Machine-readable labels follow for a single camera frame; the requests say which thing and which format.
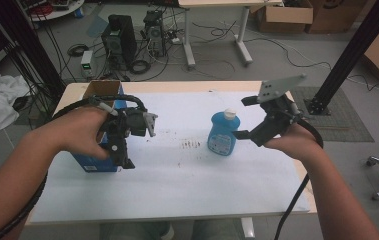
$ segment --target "forearm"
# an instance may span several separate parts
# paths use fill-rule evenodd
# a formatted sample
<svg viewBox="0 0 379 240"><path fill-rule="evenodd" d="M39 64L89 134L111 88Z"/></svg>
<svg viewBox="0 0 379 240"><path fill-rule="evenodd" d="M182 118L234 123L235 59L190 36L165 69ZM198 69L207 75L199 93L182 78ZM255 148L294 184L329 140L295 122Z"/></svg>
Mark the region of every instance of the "forearm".
<svg viewBox="0 0 379 240"><path fill-rule="evenodd" d="M38 131L27 134L0 168L0 228L25 206L58 152Z"/></svg>
<svg viewBox="0 0 379 240"><path fill-rule="evenodd" d="M379 232L324 151L303 161L324 239L379 239Z"/></svg>

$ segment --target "table foot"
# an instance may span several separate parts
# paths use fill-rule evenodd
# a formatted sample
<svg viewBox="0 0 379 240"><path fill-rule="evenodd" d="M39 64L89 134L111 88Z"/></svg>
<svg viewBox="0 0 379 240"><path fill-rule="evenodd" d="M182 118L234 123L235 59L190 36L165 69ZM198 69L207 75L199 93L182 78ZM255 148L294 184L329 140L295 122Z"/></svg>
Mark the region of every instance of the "table foot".
<svg viewBox="0 0 379 240"><path fill-rule="evenodd" d="M243 41L238 41L238 35L235 35L236 39L236 45L239 48L239 51L242 53L242 56L245 60L245 66L248 66L253 62L251 55L248 52L248 49L246 49L245 43Z"/></svg>
<svg viewBox="0 0 379 240"><path fill-rule="evenodd" d="M186 60L188 63L188 68L189 70L192 68L195 68L195 58L193 57L192 53L192 47L190 46L189 43L185 43L185 39L183 38L183 48L185 49L185 54L186 54Z"/></svg>

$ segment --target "hand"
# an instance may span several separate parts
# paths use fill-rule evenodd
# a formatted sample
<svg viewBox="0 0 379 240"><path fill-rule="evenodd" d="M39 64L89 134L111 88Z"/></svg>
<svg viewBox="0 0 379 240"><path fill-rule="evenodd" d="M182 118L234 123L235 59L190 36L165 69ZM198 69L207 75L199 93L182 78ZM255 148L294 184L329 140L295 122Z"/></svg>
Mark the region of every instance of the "hand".
<svg viewBox="0 0 379 240"><path fill-rule="evenodd" d="M280 150L301 161L311 158L314 152L323 151L314 136L298 124L292 124L280 138L273 138L264 146Z"/></svg>
<svg viewBox="0 0 379 240"><path fill-rule="evenodd" d="M98 145L98 130L107 112L96 107L82 107L33 131L55 151L69 151L106 159L108 152Z"/></svg>

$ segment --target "bottle label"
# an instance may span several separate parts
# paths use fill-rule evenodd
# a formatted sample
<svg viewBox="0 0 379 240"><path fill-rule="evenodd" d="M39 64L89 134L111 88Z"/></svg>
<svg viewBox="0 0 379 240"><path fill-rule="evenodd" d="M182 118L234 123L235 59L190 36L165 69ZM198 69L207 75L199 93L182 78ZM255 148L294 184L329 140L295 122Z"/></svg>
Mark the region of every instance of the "bottle label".
<svg viewBox="0 0 379 240"><path fill-rule="evenodd" d="M232 140L230 136L217 134L211 136L210 141L208 142L208 148L218 154L227 155L230 152L231 144Z"/></svg>

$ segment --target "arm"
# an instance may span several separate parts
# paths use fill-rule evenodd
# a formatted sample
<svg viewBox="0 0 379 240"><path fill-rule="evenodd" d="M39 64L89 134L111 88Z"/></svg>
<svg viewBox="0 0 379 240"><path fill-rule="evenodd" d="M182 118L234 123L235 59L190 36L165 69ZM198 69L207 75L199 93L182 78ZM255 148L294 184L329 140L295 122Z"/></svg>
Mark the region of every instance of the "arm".
<svg viewBox="0 0 379 240"><path fill-rule="evenodd" d="M375 225L307 130L294 124L264 146L283 151L306 168L324 239L379 239Z"/></svg>
<svg viewBox="0 0 379 240"><path fill-rule="evenodd" d="M96 135L107 113L94 107L73 110L27 133L0 168L0 229L30 200L60 151L99 159L108 153Z"/></svg>

